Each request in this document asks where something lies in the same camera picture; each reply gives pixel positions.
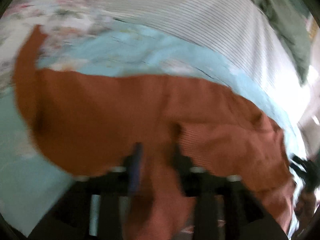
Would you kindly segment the rust brown knit sweater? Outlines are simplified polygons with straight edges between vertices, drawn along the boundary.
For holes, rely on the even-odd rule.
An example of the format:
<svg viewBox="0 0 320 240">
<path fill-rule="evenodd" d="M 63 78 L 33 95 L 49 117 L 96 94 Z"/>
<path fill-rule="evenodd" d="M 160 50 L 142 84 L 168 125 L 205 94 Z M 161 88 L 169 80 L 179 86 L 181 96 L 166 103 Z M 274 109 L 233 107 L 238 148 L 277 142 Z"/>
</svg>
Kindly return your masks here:
<svg viewBox="0 0 320 240">
<path fill-rule="evenodd" d="M 170 75 L 106 77 L 37 69 L 46 39 L 36 26 L 14 70 L 17 107 L 41 153 L 74 176 L 100 176 L 144 146 L 129 239 L 171 239 L 194 201 L 170 165 L 173 146 L 210 173 L 239 175 L 283 231 L 295 184 L 283 130 L 226 86 Z"/>
</svg>

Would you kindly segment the green pillow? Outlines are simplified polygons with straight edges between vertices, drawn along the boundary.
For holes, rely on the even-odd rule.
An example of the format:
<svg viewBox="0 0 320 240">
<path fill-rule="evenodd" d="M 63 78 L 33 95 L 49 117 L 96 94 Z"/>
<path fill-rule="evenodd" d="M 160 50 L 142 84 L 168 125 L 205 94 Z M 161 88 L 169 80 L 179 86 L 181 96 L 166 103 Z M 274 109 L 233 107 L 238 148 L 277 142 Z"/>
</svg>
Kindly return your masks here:
<svg viewBox="0 0 320 240">
<path fill-rule="evenodd" d="M 302 0 L 251 0 L 270 26 L 294 64 L 301 85 L 307 81 L 311 39 L 306 27 L 309 10 Z"/>
</svg>

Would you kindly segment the striped white pillow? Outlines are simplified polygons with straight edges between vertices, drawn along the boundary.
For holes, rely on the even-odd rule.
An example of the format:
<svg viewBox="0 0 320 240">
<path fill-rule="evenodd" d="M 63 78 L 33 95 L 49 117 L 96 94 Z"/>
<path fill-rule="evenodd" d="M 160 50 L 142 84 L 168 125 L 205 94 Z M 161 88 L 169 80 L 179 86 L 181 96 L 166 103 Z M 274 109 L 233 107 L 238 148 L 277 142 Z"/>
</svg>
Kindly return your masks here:
<svg viewBox="0 0 320 240">
<path fill-rule="evenodd" d="M 208 47 L 247 73 L 282 108 L 302 104 L 293 63 L 250 0 L 104 0 L 118 19 Z"/>
</svg>

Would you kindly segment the white floral cloth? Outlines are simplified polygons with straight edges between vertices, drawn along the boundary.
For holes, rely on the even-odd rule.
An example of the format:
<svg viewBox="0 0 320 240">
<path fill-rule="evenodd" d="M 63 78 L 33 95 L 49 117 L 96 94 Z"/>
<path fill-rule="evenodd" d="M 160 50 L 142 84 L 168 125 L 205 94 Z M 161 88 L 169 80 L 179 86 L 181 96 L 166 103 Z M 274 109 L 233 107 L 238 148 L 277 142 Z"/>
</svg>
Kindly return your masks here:
<svg viewBox="0 0 320 240">
<path fill-rule="evenodd" d="M 1 17 L 1 95 L 11 90 L 18 51 L 35 25 L 48 34 L 44 55 L 51 57 L 79 37 L 110 29 L 113 18 L 104 5 L 103 0 L 12 0 Z"/>
</svg>

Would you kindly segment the light blue floral sheet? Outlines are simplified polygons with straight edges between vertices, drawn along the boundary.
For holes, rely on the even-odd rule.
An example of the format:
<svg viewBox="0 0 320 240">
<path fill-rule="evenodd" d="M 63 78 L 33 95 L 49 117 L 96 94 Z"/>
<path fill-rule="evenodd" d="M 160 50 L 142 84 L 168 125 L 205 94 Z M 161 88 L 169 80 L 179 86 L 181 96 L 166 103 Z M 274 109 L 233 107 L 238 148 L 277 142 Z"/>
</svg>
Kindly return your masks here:
<svg viewBox="0 0 320 240">
<path fill-rule="evenodd" d="M 14 35 L 14 48 L 1 46 L 1 213 L 25 235 L 71 184 L 71 177 L 37 152 L 14 104 L 11 71 L 23 37 Z M 223 55 L 155 29 L 114 22 L 95 38 L 82 37 L 60 51 L 42 57 L 40 67 L 62 70 L 65 65 L 84 74 L 129 76 L 170 74 L 204 78 L 231 88 L 256 104 L 285 131 L 287 155 L 304 154 L 304 145 L 290 105 L 287 79 L 269 97 L 243 70 Z"/>
</svg>

